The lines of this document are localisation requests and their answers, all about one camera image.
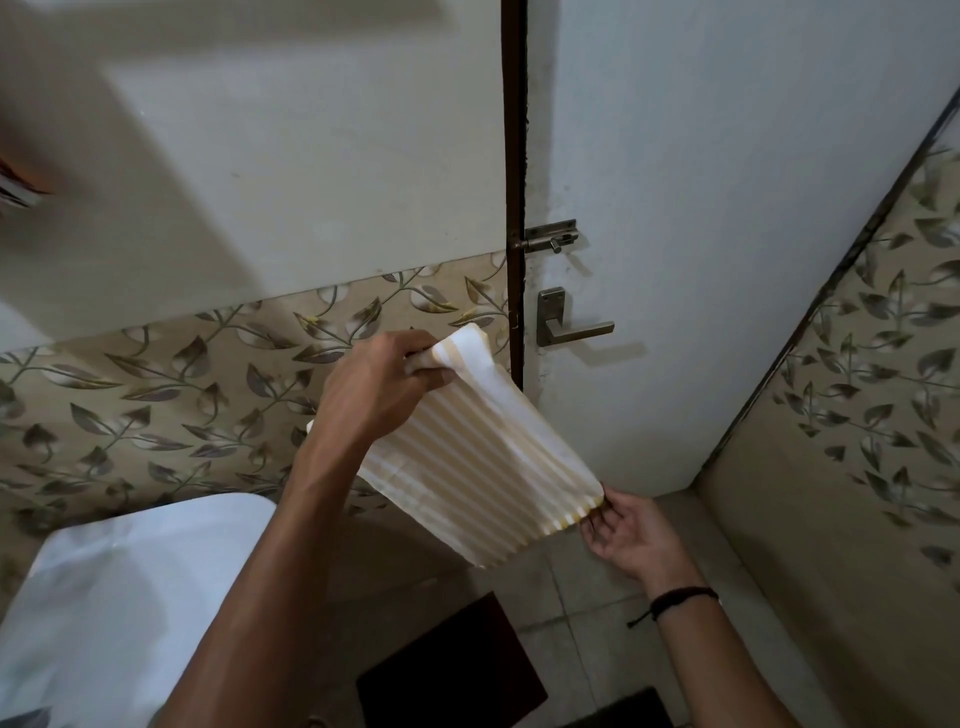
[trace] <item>forearm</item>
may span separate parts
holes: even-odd
[[[284,726],[306,715],[333,532],[366,452],[314,434],[157,728]]]
[[[697,728],[799,728],[715,599],[693,596],[657,625]]]

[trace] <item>wrist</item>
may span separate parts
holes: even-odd
[[[707,580],[686,553],[665,557],[636,577],[651,601],[675,589],[707,585]]]
[[[346,429],[314,425],[294,457],[288,487],[314,488],[326,484],[343,485],[344,491],[348,490],[371,443]]]

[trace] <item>door latch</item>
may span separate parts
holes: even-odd
[[[613,331],[613,321],[564,331],[565,303],[566,291],[561,286],[547,288],[537,294],[537,346],[550,347]]]
[[[564,220],[561,223],[540,225],[523,231],[523,239],[516,246],[523,253],[553,251],[559,253],[564,245],[572,245],[580,237],[576,220]]]

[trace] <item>hand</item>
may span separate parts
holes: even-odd
[[[374,440],[403,425],[423,395],[455,377],[449,369],[404,374],[407,354],[436,343],[432,334],[411,329],[388,331],[356,344],[324,384],[310,438],[335,437],[366,451]]]
[[[652,498],[606,486],[604,494],[603,505],[580,523],[593,553],[643,584],[650,599],[671,589],[707,585]]]

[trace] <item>door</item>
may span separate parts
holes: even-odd
[[[531,0],[525,391],[607,483],[685,488],[958,82],[950,2]],[[566,326],[538,347],[537,294]]]

